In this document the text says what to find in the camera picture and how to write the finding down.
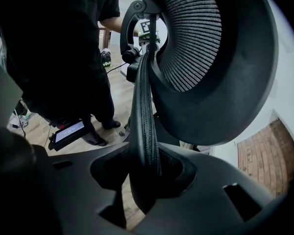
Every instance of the person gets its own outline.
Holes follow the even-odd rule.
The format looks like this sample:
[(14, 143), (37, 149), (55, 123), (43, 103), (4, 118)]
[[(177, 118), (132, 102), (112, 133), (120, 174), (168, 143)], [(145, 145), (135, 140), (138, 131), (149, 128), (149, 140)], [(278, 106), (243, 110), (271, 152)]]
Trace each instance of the person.
[(107, 143), (91, 124), (113, 119), (110, 83), (99, 50), (98, 21), (120, 32), (119, 0), (6, 0), (0, 34), (7, 71), (23, 90), (29, 110), (56, 126), (82, 119), (92, 145)]

